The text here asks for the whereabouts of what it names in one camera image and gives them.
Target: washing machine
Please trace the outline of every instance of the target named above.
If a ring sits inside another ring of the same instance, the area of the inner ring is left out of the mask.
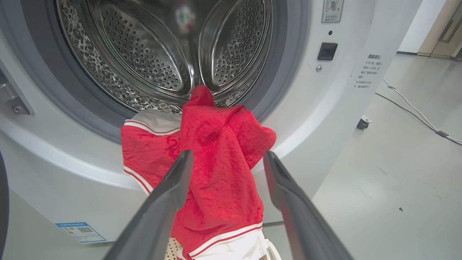
[[[100,237],[80,242],[116,240],[146,198],[123,172],[124,120],[177,116],[204,84],[277,133],[272,151],[312,198],[420,2],[0,0],[9,186],[56,228]],[[282,221],[263,163],[252,173],[264,223]]]

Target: qr code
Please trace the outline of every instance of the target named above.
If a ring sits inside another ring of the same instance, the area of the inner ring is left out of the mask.
[[[91,228],[77,228],[80,232],[82,233],[88,233],[88,232],[93,232],[93,230]]]

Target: red garment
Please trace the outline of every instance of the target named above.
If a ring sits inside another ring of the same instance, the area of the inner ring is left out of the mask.
[[[196,87],[183,106],[181,130],[169,133],[127,120],[123,158],[125,172],[150,192],[181,151],[194,152],[188,196],[171,233],[183,255],[194,259],[216,244],[261,229],[263,203],[250,169],[273,146],[276,134],[242,105],[215,107],[205,86]]]

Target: screw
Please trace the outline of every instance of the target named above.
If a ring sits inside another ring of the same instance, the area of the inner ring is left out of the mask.
[[[20,105],[13,105],[12,109],[17,114],[20,114],[24,110],[24,108],[22,106],[20,106]]]

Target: washing machine drum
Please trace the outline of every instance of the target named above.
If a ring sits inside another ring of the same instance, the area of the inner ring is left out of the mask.
[[[254,85],[271,42],[268,0],[58,0],[75,60],[95,85],[133,110],[178,114],[204,84],[217,106]]]

